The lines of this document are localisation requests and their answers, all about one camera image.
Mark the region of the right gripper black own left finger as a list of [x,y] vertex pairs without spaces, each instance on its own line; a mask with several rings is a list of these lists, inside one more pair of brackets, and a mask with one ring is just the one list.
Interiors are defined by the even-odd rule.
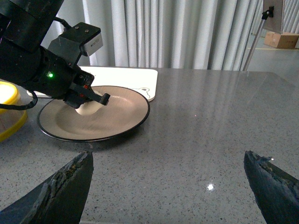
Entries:
[[2,224],[78,224],[93,175],[93,154],[83,152],[0,212]]

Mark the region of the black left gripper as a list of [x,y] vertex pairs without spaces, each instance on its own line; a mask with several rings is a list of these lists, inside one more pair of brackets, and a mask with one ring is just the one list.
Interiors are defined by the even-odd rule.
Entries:
[[28,82],[28,91],[38,91],[54,99],[61,99],[78,109],[85,102],[95,101],[107,105],[110,95],[95,93],[91,84],[94,76],[81,70],[77,63],[80,50],[59,50],[58,55],[45,48],[36,74]]

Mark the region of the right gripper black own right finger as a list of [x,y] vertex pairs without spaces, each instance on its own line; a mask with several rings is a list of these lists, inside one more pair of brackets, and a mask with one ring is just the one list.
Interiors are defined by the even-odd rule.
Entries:
[[252,151],[244,155],[244,170],[256,203],[266,223],[297,224],[299,181],[270,160]]

